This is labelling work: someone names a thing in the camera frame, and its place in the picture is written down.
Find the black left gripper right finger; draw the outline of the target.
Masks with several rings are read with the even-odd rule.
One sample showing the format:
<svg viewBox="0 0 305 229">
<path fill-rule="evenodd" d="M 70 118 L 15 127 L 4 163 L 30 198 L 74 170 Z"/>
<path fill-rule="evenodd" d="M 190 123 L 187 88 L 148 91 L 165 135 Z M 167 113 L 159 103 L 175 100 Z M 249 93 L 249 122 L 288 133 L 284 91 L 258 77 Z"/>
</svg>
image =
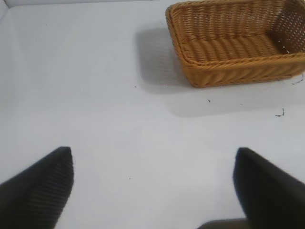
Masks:
<svg viewBox="0 0 305 229">
<path fill-rule="evenodd" d="M 255 151 L 237 150 L 236 195 L 252 229 L 303 229 L 305 185 Z"/>
</svg>

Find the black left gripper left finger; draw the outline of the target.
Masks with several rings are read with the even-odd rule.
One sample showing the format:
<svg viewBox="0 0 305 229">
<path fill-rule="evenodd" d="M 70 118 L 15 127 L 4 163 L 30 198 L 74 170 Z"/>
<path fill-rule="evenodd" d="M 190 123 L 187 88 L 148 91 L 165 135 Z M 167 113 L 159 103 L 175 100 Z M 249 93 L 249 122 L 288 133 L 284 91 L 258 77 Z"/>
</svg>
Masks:
<svg viewBox="0 0 305 229">
<path fill-rule="evenodd" d="M 73 183 L 71 148 L 61 146 L 0 185 L 0 227 L 55 228 Z"/>
</svg>

